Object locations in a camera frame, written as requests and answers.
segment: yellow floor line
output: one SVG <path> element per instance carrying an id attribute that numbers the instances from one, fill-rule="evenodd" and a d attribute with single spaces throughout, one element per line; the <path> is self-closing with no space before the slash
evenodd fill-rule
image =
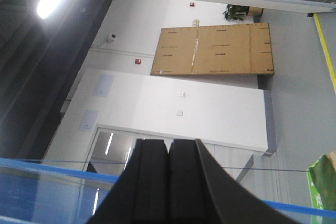
<path id="1" fill-rule="evenodd" d="M 314 19 L 315 19 L 315 24 L 316 24 L 316 27 L 317 27 L 317 31 L 319 32 L 320 41 L 321 41 L 321 44 L 322 44 L 322 49 L 323 49 L 323 52 L 324 52 L 324 56 L 326 58 L 325 60 L 327 62 L 327 66 L 328 66 L 328 69 L 329 69 L 329 74 L 330 74 L 330 77 L 331 77 L 332 85 L 334 86 L 334 91 L 336 93 L 336 75 L 335 75 L 334 68 L 332 66 L 332 61 L 331 61 L 329 51 L 328 51 L 328 48 L 327 48 L 326 39 L 324 38 L 324 34 L 323 34 L 322 27 L 321 27 L 320 19 L 319 19 L 319 16 L 316 13 L 314 14 Z"/>

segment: light switch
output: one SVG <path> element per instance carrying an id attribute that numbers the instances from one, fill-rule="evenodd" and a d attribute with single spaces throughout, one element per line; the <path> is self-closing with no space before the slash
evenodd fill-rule
<path id="1" fill-rule="evenodd" d="M 98 116 L 97 110 L 85 110 L 82 122 L 79 126 L 81 131 L 92 131 Z"/>
<path id="2" fill-rule="evenodd" d="M 178 116 L 183 116 L 183 110 L 177 110 L 176 115 Z"/>

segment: potted plant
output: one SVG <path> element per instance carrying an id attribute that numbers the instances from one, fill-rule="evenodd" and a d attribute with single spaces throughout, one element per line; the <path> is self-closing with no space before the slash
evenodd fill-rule
<path id="1" fill-rule="evenodd" d="M 258 17 L 262 15 L 264 9 L 259 7 L 250 7 L 243 5 L 231 5 L 226 6 L 226 11 L 223 12 L 225 19 L 244 20 L 244 16 Z"/>

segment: cardboard panel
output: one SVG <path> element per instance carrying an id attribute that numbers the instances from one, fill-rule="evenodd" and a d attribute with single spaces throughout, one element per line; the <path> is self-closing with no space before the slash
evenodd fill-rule
<path id="1" fill-rule="evenodd" d="M 151 75 L 190 74 L 197 27 L 162 28 Z"/>
<path id="2" fill-rule="evenodd" d="M 163 28 L 151 75 L 272 74 L 268 23 Z"/>
<path id="3" fill-rule="evenodd" d="M 272 74 L 273 58 L 268 23 L 256 23 L 251 30 L 251 72 Z"/>
<path id="4" fill-rule="evenodd" d="M 193 73 L 247 73 L 249 62 L 248 26 L 200 27 Z"/>

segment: dark ceiling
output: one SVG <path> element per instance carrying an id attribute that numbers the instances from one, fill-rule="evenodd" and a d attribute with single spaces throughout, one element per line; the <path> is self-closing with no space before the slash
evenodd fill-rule
<path id="1" fill-rule="evenodd" d="M 112 0 L 0 0 L 0 157 L 42 159 Z"/>

